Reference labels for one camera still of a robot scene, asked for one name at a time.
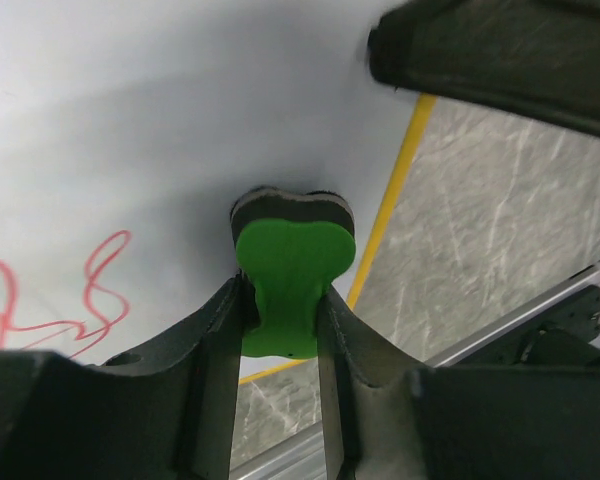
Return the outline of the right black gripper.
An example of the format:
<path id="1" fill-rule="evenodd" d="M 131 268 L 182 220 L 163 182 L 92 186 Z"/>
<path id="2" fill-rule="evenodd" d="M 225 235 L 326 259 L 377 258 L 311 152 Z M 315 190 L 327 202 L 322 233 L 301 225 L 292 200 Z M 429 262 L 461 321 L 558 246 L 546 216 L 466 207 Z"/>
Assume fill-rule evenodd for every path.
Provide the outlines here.
<path id="1" fill-rule="evenodd" d="M 600 1 L 408 1 L 367 55 L 381 84 L 600 138 Z"/>

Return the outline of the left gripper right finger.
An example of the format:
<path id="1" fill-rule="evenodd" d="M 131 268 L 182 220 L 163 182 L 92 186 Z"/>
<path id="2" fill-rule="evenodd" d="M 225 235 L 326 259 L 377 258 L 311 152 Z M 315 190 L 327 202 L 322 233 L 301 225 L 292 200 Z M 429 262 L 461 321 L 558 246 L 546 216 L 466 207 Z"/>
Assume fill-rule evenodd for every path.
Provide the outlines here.
<path id="1" fill-rule="evenodd" d="M 600 479 L 600 366 L 431 367 L 317 310 L 330 479 Z"/>

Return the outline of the green whiteboard eraser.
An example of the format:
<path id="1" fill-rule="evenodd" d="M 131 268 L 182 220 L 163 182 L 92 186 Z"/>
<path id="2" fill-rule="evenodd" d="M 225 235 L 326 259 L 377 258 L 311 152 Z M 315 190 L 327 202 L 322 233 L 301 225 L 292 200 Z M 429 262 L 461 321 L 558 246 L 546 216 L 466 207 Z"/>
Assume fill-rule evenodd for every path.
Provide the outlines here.
<path id="1" fill-rule="evenodd" d="M 315 357 L 318 305 L 356 255 L 350 206 L 330 191 L 261 186 L 236 200 L 230 226 L 252 310 L 243 355 Z"/>

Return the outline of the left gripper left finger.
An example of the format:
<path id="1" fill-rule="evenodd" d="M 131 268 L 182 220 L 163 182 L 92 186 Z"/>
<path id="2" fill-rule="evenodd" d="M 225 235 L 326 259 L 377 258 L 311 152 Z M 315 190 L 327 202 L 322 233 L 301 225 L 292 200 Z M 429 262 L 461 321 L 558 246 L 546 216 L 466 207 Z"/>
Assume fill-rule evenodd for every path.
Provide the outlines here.
<path id="1" fill-rule="evenodd" d="M 246 317 L 229 279 L 100 366 L 0 351 L 0 479 L 225 479 Z"/>

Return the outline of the yellow framed whiteboard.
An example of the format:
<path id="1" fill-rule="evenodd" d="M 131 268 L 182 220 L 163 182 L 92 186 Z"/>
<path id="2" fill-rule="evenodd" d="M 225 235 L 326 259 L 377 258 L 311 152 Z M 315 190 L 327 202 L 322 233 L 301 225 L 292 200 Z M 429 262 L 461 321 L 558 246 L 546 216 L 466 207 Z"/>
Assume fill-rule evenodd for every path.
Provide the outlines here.
<path id="1" fill-rule="evenodd" d="M 0 349 L 101 363 L 236 269 L 261 185 L 374 230 L 416 97 L 377 85 L 388 1 L 0 1 Z"/>

